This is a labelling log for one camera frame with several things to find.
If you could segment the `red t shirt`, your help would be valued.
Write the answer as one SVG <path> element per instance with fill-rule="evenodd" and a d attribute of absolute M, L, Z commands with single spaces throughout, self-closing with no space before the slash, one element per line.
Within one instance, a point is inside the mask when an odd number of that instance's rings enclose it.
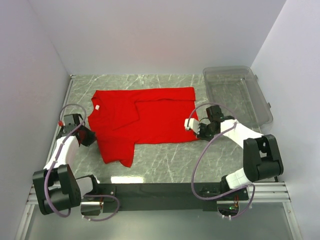
<path fill-rule="evenodd" d="M 135 145 L 176 144 L 196 140 L 185 130 L 187 118 L 197 118 L 193 87 L 136 90 L 96 90 L 88 117 L 105 164 L 133 164 Z"/>

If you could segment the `clear plastic storage bin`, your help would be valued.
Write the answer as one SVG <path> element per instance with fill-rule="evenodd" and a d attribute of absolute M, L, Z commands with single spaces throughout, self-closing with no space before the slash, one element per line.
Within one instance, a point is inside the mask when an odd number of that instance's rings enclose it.
<path fill-rule="evenodd" d="M 208 100 L 232 110 L 246 127 L 259 129 L 273 122 L 271 106 L 249 67 L 207 67 L 203 77 Z"/>

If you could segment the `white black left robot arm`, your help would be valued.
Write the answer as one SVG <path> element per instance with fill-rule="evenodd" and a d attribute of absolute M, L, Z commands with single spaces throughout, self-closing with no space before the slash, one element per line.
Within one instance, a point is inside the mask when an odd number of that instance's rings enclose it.
<path fill-rule="evenodd" d="M 96 141 L 95 133 L 85 126 L 78 113 L 65 115 L 58 125 L 56 146 L 49 162 L 32 176 L 43 215 L 70 211 L 81 204 L 84 195 L 97 193 L 98 181 L 94 175 L 75 178 L 70 167 L 79 147 L 88 147 Z"/>

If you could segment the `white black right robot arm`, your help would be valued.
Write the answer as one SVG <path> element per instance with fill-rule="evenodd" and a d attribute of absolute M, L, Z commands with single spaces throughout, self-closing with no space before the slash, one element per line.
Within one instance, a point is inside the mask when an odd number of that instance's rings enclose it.
<path fill-rule="evenodd" d="M 206 113 L 209 124 L 190 116 L 185 119 L 185 130 L 193 131 L 196 138 L 208 141 L 202 153 L 219 137 L 229 138 L 242 148 L 242 168 L 224 176 L 220 182 L 220 192 L 215 196 L 200 196 L 191 184 L 192 193 L 200 200 L 211 201 L 223 198 L 255 182 L 283 174 L 284 165 L 276 137 L 263 135 L 241 124 L 237 118 L 222 113 L 222 106 L 209 103 Z"/>

